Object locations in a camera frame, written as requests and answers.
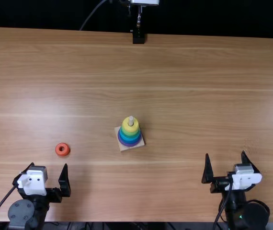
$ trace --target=purple ring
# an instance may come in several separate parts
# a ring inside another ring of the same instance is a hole
[[[125,142],[122,140],[121,135],[119,134],[119,131],[118,131],[118,133],[117,133],[117,138],[118,138],[119,142],[120,142],[122,145],[125,145],[125,146],[127,146],[127,147],[133,147],[133,146],[137,145],[137,144],[140,142],[141,137],[142,137],[142,134],[141,134],[140,137],[136,140],[135,143],[127,144],[127,143],[125,143]]]

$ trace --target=wooden table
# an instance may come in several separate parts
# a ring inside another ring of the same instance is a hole
[[[147,145],[121,153],[129,115]],[[71,198],[47,221],[214,221],[205,154],[223,176],[242,150],[263,173],[247,197],[273,221],[273,39],[0,28],[0,201],[29,163],[49,187],[67,163]]]

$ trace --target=ring stacking tower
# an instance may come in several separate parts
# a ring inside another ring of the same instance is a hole
[[[115,128],[115,133],[121,151],[145,145],[138,121],[133,116],[126,117],[122,126]]]

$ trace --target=blue ring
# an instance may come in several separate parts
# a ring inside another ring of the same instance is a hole
[[[127,144],[133,144],[135,142],[138,141],[138,139],[141,136],[141,131],[139,130],[137,132],[137,135],[133,136],[132,138],[127,138],[126,136],[123,135],[123,132],[121,130],[119,130],[119,135],[121,136],[121,139],[123,140],[123,142],[127,143]]]
[[[133,141],[133,140],[135,140],[136,138],[138,138],[138,136],[141,135],[141,130],[138,130],[138,132],[137,132],[135,135],[133,135],[133,136],[128,136],[128,135],[126,135],[126,134],[122,131],[122,128],[120,128],[119,131],[120,131],[121,137],[122,137],[123,140],[125,140],[125,141]]]
[[[142,135],[140,135],[139,138],[138,138],[138,140],[137,140],[136,142],[134,142],[134,143],[126,143],[126,142],[124,142],[124,141],[122,140],[122,137],[121,137],[119,131],[118,131],[118,133],[117,133],[117,137],[118,137],[119,142],[121,142],[123,145],[125,145],[125,146],[127,146],[127,147],[132,147],[132,146],[137,145],[137,144],[140,142],[140,140],[141,140],[141,138],[142,138]]]

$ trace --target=red ring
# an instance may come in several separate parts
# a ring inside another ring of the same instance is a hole
[[[64,157],[68,155],[70,152],[70,148],[68,144],[60,143],[56,146],[56,154],[60,157]]]

